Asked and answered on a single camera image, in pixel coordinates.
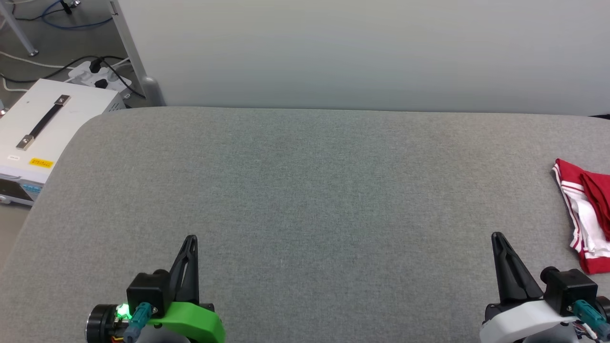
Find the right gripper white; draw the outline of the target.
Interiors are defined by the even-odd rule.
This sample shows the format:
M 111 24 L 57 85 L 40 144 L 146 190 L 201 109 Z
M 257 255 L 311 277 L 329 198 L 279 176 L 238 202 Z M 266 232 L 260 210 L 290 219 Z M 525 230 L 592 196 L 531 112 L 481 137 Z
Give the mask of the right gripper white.
M 577 343 L 575 316 L 559 315 L 525 263 L 501 232 L 491 244 L 500 303 L 488 304 L 479 331 L 482 343 Z

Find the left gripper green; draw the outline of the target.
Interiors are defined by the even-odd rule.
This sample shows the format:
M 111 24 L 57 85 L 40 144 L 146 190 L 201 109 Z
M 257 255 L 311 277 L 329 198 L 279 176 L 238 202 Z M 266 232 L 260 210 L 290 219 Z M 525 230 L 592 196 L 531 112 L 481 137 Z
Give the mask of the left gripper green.
M 224 343 L 226 331 L 219 315 L 199 306 L 198 239 L 185 237 L 170 269 L 174 298 L 164 317 L 145 327 L 147 343 Z

